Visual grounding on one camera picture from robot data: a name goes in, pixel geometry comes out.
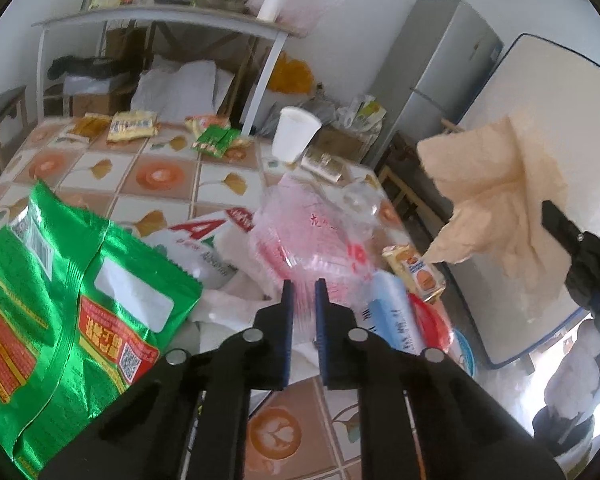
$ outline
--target white wall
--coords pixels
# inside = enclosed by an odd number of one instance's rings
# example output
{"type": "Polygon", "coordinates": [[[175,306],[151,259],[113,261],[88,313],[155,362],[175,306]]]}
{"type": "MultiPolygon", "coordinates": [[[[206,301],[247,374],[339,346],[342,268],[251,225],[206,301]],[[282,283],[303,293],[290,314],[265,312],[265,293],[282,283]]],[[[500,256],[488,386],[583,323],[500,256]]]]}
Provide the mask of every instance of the white wall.
{"type": "MultiPolygon", "coordinates": [[[[341,0],[287,51],[307,60],[328,91],[348,99],[365,91],[416,0],[341,0]]],[[[522,32],[557,41],[600,63],[600,17],[583,0],[466,0],[506,44],[522,32]]]]}
{"type": "MultiPolygon", "coordinates": [[[[36,60],[40,28],[32,23],[75,12],[82,0],[13,0],[0,18],[0,93],[27,85],[29,121],[36,119],[36,60]]],[[[56,54],[93,56],[99,31],[93,27],[55,30],[48,37],[49,60],[56,54]]],[[[0,125],[0,139],[9,142],[20,131],[20,118],[6,118],[0,125]]]]}

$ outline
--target beige cloth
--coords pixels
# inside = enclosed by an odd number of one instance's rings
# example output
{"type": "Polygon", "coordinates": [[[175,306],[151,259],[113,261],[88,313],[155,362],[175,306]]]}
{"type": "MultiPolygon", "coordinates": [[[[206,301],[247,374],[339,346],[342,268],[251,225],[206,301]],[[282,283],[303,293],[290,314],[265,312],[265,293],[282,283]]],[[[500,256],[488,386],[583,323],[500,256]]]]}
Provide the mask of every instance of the beige cloth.
{"type": "Polygon", "coordinates": [[[418,144],[424,170],[454,203],[425,258],[459,263],[489,253],[506,276],[523,281],[538,307],[557,297],[571,263],[541,224],[543,200],[564,210],[566,183],[540,139],[532,120],[516,114],[418,144]]]}

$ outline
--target snack packet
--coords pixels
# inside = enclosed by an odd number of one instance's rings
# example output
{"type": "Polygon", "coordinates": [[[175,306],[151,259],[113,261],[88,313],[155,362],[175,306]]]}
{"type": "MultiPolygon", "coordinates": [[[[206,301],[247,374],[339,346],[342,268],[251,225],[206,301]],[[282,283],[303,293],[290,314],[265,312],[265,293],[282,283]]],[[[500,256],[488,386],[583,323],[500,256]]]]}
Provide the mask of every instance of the snack packet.
{"type": "Polygon", "coordinates": [[[113,222],[33,188],[0,230],[0,444],[25,476],[158,360],[201,293],[113,222]]]}
{"type": "Polygon", "coordinates": [[[87,114],[79,118],[74,124],[67,126],[58,139],[77,140],[84,144],[97,139],[107,131],[111,125],[111,117],[99,114],[87,114]]]}
{"type": "Polygon", "coordinates": [[[158,134],[156,114],[143,110],[119,112],[113,116],[107,142],[154,137],[158,134]]]}
{"type": "Polygon", "coordinates": [[[342,161],[314,146],[307,148],[300,166],[333,184],[337,184],[345,169],[342,161]]]}
{"type": "Polygon", "coordinates": [[[193,143],[192,148],[200,153],[221,158],[238,136],[240,136],[240,130],[224,129],[212,124],[193,143]]]}
{"type": "Polygon", "coordinates": [[[229,117],[217,115],[196,115],[193,117],[186,117],[184,119],[184,124],[187,129],[196,136],[196,139],[205,133],[209,126],[215,125],[225,129],[231,127],[229,117]]]}
{"type": "Polygon", "coordinates": [[[382,256],[403,280],[407,290],[416,294],[422,301],[435,301],[444,292],[446,283],[442,274],[425,262],[412,245],[385,247],[382,256]]]}

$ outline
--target yellow snack packet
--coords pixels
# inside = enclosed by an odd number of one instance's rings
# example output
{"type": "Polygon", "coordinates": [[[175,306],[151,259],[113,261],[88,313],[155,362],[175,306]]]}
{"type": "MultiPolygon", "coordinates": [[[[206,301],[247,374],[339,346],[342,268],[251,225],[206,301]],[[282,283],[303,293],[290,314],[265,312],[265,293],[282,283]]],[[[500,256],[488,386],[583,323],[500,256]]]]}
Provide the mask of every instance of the yellow snack packet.
{"type": "Polygon", "coordinates": [[[144,110],[119,112],[113,116],[107,142],[154,137],[158,134],[156,114],[144,110]]]}
{"type": "Polygon", "coordinates": [[[422,259],[415,247],[409,244],[392,245],[382,250],[382,256],[396,274],[403,280],[409,292],[422,301],[435,301],[444,292],[444,276],[435,267],[422,259]]]}
{"type": "Polygon", "coordinates": [[[106,132],[111,124],[111,117],[98,114],[87,114],[81,117],[73,124],[67,126],[60,134],[58,139],[68,139],[71,141],[89,144],[106,132]]]}

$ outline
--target refrigerator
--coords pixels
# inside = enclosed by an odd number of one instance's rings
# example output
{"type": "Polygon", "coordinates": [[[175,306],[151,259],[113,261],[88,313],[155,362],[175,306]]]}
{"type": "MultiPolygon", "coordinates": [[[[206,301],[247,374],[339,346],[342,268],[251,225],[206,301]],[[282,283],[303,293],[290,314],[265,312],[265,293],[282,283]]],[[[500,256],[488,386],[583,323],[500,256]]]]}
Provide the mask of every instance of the refrigerator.
{"type": "Polygon", "coordinates": [[[386,109],[363,162],[375,168],[392,138],[411,146],[457,123],[486,83],[503,44],[464,0],[417,0],[369,94],[386,109]]]}

